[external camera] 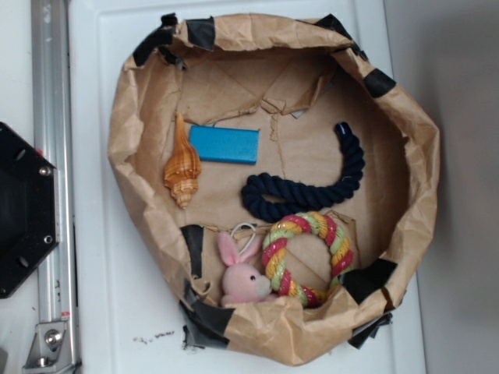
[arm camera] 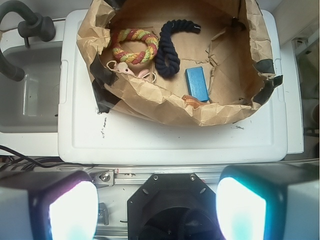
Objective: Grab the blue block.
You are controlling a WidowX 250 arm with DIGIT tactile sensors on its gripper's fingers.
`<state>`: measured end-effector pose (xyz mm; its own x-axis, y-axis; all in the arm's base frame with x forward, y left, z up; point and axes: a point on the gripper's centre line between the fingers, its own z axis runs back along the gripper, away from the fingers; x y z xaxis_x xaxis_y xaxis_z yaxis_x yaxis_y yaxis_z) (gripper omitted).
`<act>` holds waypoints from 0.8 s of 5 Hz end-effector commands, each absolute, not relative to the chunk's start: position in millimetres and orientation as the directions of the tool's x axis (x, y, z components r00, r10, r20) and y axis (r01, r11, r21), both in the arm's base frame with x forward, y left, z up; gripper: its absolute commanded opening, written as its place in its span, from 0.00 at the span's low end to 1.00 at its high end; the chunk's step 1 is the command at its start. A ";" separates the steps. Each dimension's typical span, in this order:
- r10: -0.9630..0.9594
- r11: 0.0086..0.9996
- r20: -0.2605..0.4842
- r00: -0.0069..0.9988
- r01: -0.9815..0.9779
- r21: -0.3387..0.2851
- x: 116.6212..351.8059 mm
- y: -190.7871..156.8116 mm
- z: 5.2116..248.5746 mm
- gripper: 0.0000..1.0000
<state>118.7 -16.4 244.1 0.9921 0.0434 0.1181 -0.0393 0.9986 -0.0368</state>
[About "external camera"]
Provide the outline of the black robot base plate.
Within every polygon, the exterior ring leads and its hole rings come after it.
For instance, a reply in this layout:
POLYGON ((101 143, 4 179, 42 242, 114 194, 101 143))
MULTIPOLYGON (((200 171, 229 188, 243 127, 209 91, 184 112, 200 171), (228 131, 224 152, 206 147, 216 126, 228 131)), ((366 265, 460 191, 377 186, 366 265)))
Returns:
POLYGON ((55 168, 1 124, 1 298, 11 297, 58 244, 55 168))

